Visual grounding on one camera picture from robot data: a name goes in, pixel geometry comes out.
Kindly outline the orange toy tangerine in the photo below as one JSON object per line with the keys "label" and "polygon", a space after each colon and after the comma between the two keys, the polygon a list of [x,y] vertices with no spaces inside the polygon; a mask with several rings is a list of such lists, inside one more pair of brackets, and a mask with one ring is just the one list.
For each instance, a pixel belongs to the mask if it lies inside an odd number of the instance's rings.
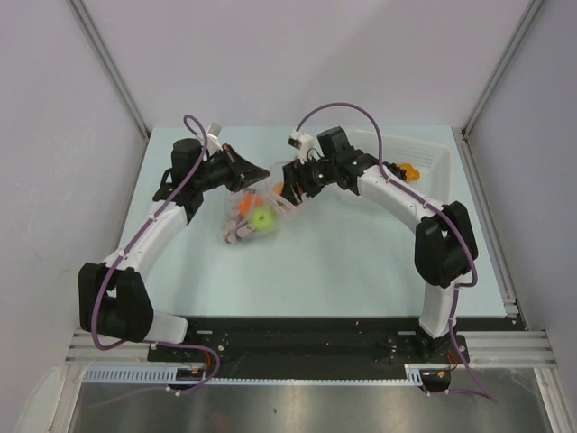
{"label": "orange toy tangerine", "polygon": [[255,201],[256,199],[253,194],[247,193],[243,195],[237,206],[242,217],[245,217],[251,211]]}

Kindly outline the clear zip top bag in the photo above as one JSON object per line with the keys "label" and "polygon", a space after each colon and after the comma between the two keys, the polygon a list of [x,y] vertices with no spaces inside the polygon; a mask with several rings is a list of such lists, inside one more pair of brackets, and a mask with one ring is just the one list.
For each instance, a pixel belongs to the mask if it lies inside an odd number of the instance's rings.
{"label": "clear zip top bag", "polygon": [[296,217],[302,201],[293,203],[281,195],[285,187],[282,168],[288,163],[272,164],[269,177],[227,196],[223,229],[226,244],[247,243],[274,234]]}

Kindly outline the green toy apple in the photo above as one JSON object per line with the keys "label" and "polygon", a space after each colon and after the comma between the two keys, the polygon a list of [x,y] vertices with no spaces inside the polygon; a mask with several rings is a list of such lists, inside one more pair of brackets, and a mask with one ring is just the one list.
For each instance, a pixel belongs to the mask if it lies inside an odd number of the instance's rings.
{"label": "green toy apple", "polygon": [[256,207],[249,215],[249,224],[259,233],[267,233],[277,226],[277,214],[270,207]]}

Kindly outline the grey toy fish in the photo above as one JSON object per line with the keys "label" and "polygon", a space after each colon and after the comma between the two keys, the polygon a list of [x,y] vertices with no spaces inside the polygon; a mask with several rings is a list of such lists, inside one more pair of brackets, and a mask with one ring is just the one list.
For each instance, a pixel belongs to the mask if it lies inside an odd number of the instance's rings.
{"label": "grey toy fish", "polygon": [[238,209],[233,209],[228,213],[224,226],[224,241],[227,244],[236,244],[253,233],[253,226]]}

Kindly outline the toy peach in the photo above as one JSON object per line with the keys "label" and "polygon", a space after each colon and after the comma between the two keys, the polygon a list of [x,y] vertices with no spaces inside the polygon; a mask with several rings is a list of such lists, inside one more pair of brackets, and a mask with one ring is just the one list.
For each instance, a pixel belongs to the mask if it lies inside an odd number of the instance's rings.
{"label": "toy peach", "polygon": [[272,190],[275,194],[280,196],[282,194],[283,187],[284,184],[282,182],[278,182],[272,187]]}

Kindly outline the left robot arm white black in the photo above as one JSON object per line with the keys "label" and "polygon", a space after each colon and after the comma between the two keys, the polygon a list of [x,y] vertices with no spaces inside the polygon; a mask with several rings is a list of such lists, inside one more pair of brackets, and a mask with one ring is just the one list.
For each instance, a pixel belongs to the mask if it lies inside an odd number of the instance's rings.
{"label": "left robot arm white black", "polygon": [[179,360],[197,354],[198,337],[188,321],[158,312],[145,281],[170,242],[190,223],[205,192],[225,187],[239,192],[270,176],[224,144],[212,154],[195,138],[174,142],[171,166],[162,176],[147,219],[124,248],[100,263],[85,263],[78,273],[79,321],[94,337],[117,343],[168,343]]}

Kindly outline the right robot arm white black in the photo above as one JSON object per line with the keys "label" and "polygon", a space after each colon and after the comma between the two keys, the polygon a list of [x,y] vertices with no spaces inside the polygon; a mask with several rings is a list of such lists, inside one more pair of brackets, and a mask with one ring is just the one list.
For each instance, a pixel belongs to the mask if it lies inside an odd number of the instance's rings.
{"label": "right robot arm white black", "polygon": [[[414,235],[414,264],[426,283],[415,347],[423,360],[438,361],[456,340],[458,291],[478,281],[479,252],[465,205],[418,192],[397,164],[353,147],[340,126],[317,137],[295,130],[288,144],[298,157],[282,168],[281,196],[292,205],[336,185],[384,208]],[[471,281],[463,280],[466,274]]]}

